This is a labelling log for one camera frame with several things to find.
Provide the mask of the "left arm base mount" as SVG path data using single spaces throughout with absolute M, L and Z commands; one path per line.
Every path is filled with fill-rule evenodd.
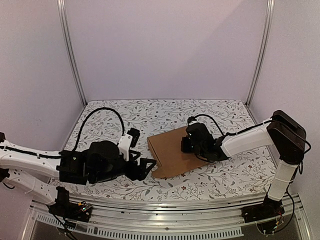
M 93 210 L 92 204 L 86 201 L 71 202 L 70 194 L 64 187 L 57 186 L 56 190 L 57 198 L 54 200 L 54 204 L 48 207 L 49 212 L 63 219 L 88 223 Z

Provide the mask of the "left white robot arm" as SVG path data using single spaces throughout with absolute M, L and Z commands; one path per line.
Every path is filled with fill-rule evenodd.
M 93 142 L 83 151 L 42 151 L 22 147 L 0 134 L 0 181 L 9 188 L 19 188 L 26 194 L 55 209 L 63 216 L 74 213 L 74 205 L 66 200 L 69 192 L 49 186 L 38 176 L 62 183 L 97 184 L 125 176 L 143 181 L 156 165 L 156 160 L 142 158 L 132 150 L 135 137 L 125 134 L 115 144 L 109 140 Z

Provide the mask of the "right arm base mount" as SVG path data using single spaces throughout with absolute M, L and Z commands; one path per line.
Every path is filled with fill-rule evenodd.
M 273 200 L 266 195 L 262 203 L 241 208 L 241 216 L 245 223 L 256 222 L 256 227 L 263 235 L 274 234 L 284 223 L 284 207 L 282 200 Z

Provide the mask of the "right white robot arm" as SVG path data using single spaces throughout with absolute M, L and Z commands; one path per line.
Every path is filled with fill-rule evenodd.
M 275 111 L 259 124 L 237 132 L 223 133 L 218 138 L 213 137 L 205 124 L 197 122 L 196 116 L 191 116 L 185 132 L 180 142 L 181 152 L 193 154 L 206 163 L 226 161 L 259 148 L 275 147 L 279 163 L 264 201 L 258 208 L 262 218 L 269 218 L 278 210 L 295 175 L 303 172 L 305 154 L 312 148 L 307 141 L 306 130 L 282 110 Z

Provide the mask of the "brown cardboard box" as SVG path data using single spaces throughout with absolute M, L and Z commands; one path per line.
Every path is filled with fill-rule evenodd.
M 148 149 L 157 165 L 151 173 L 153 178 L 175 177 L 208 164 L 192 153 L 181 151 L 181 140 L 186 135 L 184 126 L 147 138 Z

